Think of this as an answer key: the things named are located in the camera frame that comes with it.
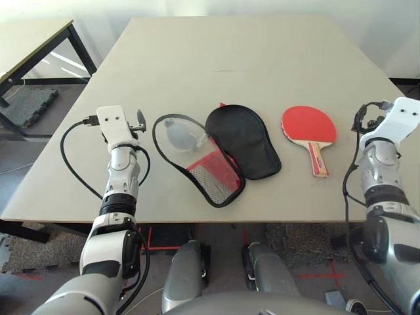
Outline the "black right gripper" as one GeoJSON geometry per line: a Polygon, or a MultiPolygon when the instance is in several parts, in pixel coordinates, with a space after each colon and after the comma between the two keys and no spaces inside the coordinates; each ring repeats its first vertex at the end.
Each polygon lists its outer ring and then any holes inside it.
{"type": "Polygon", "coordinates": [[[367,114],[369,104],[363,104],[356,112],[353,121],[353,131],[374,131],[383,121],[383,116],[379,115],[376,119],[371,119],[363,127],[363,120],[367,114]]]}

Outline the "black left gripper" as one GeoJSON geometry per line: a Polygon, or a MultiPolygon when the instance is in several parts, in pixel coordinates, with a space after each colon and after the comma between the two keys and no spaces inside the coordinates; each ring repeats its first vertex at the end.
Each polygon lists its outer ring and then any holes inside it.
{"type": "Polygon", "coordinates": [[[146,119],[142,113],[141,110],[137,110],[137,121],[138,121],[138,126],[130,126],[129,129],[131,132],[139,132],[141,131],[142,133],[144,133],[146,131],[146,119]]]}

